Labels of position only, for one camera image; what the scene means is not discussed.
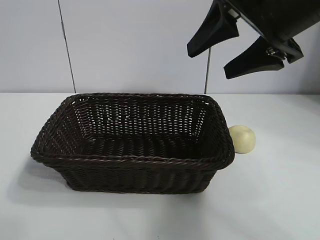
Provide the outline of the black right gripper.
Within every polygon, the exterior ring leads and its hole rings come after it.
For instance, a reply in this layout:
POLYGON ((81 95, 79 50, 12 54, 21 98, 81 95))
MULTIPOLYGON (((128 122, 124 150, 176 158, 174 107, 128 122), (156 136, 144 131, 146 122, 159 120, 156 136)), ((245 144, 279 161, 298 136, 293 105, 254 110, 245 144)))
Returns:
POLYGON ((189 57, 239 36, 237 19, 229 14, 231 8, 262 37, 223 67, 227 79, 283 69, 282 59, 267 54, 271 46, 283 52, 289 63, 301 59, 304 55, 293 37, 320 21, 318 0, 214 0, 187 43, 189 57))

